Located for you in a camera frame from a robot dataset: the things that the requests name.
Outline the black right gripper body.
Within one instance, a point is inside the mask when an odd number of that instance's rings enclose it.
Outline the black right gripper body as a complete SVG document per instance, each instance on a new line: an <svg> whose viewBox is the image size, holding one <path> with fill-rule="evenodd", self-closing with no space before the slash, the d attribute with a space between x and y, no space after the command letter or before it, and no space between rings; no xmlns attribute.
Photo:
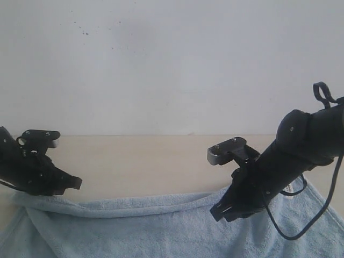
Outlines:
<svg viewBox="0 0 344 258"><path fill-rule="evenodd" d="M290 155L278 150L266 150L247 173L240 169L232 173L236 208L248 218L265 209L265 205L290 183Z"/></svg>

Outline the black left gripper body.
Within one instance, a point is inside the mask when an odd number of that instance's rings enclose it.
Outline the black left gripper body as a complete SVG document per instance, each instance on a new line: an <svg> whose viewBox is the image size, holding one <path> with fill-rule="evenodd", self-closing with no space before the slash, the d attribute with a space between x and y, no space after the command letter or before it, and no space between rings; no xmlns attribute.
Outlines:
<svg viewBox="0 0 344 258"><path fill-rule="evenodd" d="M51 196L53 189L62 189L61 175L47 156L24 157L16 138L1 126L1 184L31 195Z"/></svg>

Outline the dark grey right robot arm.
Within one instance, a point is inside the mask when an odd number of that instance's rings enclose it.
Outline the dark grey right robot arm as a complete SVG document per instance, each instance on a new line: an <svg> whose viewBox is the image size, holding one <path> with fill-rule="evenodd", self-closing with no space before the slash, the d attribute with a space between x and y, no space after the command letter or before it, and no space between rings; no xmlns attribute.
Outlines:
<svg viewBox="0 0 344 258"><path fill-rule="evenodd" d="M281 121L275 140L262 153L242 137L218 143L207 150L213 165L235 161L232 183L210 212L216 221L247 218L303 172L331 164L343 152L343 106L310 114L293 110Z"/></svg>

